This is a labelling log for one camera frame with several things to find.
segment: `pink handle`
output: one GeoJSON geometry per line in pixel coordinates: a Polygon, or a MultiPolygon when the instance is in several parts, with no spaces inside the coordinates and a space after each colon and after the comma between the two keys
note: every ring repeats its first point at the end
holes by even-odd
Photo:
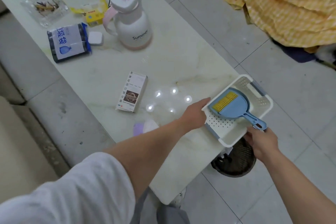
{"type": "Polygon", "coordinates": [[[103,18],[103,26],[107,33],[110,35],[116,35],[117,33],[111,29],[109,29],[107,26],[109,25],[111,19],[118,13],[117,10],[115,10],[112,6],[105,12],[104,18],[103,18]]]}

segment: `blue dustpan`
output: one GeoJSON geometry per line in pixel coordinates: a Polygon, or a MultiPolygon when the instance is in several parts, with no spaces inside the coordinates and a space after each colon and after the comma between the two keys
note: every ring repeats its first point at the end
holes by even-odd
{"type": "Polygon", "coordinates": [[[234,88],[228,88],[224,91],[218,98],[216,98],[209,106],[209,109],[218,116],[222,116],[226,119],[233,120],[240,117],[244,117],[247,119],[252,125],[259,130],[265,130],[267,128],[267,124],[261,119],[257,118],[253,114],[249,112],[250,110],[250,101],[239,90],[234,88]],[[224,98],[230,91],[236,93],[238,97],[236,97],[231,103],[229,103],[226,107],[224,107],[220,112],[217,112],[212,107],[222,98],[224,98]]]}

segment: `white coffee table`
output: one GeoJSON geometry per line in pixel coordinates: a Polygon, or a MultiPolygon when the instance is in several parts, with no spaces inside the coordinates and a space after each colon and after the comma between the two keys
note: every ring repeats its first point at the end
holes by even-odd
{"type": "MultiPolygon", "coordinates": [[[[92,47],[90,56],[59,64],[51,56],[46,29],[23,9],[20,5],[23,0],[3,1],[116,142],[131,137],[137,122],[151,118],[163,125],[178,118],[190,104],[186,103],[186,96],[192,103],[213,97],[238,76],[164,0],[143,0],[153,28],[153,41],[146,49],[137,52],[125,49],[100,25],[93,29],[103,32],[102,47],[92,47]],[[135,114],[115,110],[131,70],[149,78],[135,114]],[[171,94],[172,88],[178,93],[171,94]],[[154,106],[152,112],[146,110],[147,105],[154,106]]],[[[68,6],[79,7],[97,0],[64,1],[68,6]]],[[[52,28],[80,22],[81,18],[69,13],[52,28]]],[[[162,203],[169,204],[221,150],[223,146],[205,128],[188,133],[171,151],[150,188],[162,203]]]]}

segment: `glass ashtray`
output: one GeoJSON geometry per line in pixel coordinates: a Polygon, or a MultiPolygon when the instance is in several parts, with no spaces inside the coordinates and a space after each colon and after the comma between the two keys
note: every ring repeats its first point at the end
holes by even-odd
{"type": "Polygon", "coordinates": [[[21,5],[36,22],[45,28],[68,12],[68,7],[63,0],[24,0],[21,5]]]}

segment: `yellow packaging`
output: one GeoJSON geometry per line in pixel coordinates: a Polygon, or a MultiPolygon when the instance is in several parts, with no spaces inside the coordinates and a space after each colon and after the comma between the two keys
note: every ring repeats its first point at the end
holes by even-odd
{"type": "Polygon", "coordinates": [[[82,5],[81,9],[75,9],[70,7],[70,10],[75,14],[83,14],[86,23],[90,27],[94,27],[103,24],[104,14],[107,11],[108,6],[105,0],[99,0],[95,3],[82,5]]]}

